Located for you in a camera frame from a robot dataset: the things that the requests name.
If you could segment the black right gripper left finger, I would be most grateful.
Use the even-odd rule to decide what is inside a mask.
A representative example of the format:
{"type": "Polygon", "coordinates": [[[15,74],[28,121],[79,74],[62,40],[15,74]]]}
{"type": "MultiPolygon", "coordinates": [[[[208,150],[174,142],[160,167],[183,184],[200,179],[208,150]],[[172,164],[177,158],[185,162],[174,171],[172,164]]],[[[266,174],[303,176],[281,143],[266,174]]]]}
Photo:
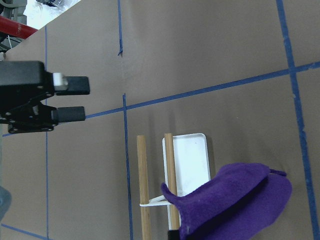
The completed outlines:
{"type": "Polygon", "coordinates": [[[90,83],[87,76],[65,76],[53,73],[53,87],[57,96],[89,95],[90,83]]]}

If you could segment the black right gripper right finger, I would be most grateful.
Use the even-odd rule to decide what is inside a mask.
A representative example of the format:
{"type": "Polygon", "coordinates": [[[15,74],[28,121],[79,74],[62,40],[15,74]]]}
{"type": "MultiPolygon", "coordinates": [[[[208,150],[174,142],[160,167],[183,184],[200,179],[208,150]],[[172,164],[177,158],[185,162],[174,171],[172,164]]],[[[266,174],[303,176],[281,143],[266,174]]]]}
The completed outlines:
{"type": "Polygon", "coordinates": [[[85,120],[85,108],[83,106],[58,107],[51,111],[51,119],[54,123],[81,122],[85,120]]]}

